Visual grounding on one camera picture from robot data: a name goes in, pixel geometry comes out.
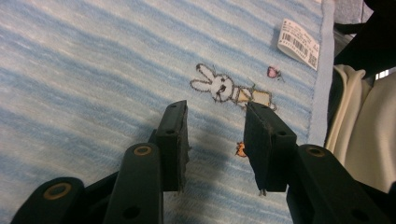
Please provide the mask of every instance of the white cloth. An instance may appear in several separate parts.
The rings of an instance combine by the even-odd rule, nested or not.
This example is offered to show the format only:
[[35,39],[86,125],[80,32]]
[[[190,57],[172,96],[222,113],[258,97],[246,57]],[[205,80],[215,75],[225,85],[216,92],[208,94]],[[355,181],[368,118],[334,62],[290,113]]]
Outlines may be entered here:
[[370,88],[363,70],[337,65],[344,93],[326,148],[358,181],[388,192],[396,180],[396,74]]

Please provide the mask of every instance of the embroidered design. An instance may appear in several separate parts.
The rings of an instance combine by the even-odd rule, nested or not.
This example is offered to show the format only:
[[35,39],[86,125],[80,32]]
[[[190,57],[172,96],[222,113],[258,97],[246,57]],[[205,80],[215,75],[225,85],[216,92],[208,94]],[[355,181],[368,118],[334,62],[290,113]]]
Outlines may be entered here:
[[245,158],[247,156],[247,154],[245,154],[245,144],[244,142],[238,142],[236,143],[236,152],[235,152],[235,156],[238,155],[240,157]]
[[204,78],[192,80],[191,87],[196,91],[210,92],[215,102],[232,101],[236,105],[246,108],[247,102],[253,101],[276,110],[276,105],[271,102],[271,92],[256,90],[255,85],[251,88],[234,85],[228,75],[216,74],[214,69],[212,70],[202,63],[197,64],[196,70]]
[[282,77],[282,74],[280,73],[280,70],[273,66],[269,66],[267,69],[267,76],[270,78],[276,78],[277,80],[280,80],[282,78],[282,81],[285,82],[285,80]]

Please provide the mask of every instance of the cartoon bunny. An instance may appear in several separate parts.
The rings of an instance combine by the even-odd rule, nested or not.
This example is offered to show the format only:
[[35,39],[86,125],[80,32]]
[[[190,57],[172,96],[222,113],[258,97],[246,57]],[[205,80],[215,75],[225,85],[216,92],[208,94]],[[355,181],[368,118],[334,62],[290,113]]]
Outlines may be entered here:
[[202,63],[197,64],[196,70],[204,76],[204,80],[192,80],[191,87],[196,91],[210,92],[215,102],[223,103],[231,100],[236,105],[246,108],[247,102],[253,101],[276,110],[276,105],[271,102],[271,92],[255,90],[254,86],[252,88],[235,86],[229,76],[216,74]]

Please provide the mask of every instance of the price tag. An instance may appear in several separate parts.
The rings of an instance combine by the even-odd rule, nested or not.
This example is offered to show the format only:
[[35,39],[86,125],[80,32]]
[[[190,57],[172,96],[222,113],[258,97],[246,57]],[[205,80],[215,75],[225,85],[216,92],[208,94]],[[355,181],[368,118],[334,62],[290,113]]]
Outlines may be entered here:
[[319,44],[294,21],[283,20],[277,47],[291,58],[318,70]]

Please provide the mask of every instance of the towel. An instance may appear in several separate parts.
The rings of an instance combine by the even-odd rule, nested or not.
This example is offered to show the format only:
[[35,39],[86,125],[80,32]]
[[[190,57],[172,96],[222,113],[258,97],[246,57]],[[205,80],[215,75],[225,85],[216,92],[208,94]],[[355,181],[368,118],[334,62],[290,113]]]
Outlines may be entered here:
[[[237,153],[244,105],[267,104],[298,144],[323,144],[333,11],[332,0],[2,1],[0,223],[55,177],[89,186],[116,172],[180,100],[190,162],[184,192],[164,194],[165,223],[291,223],[285,193],[259,197]],[[276,47],[284,19],[319,42],[318,71]]]

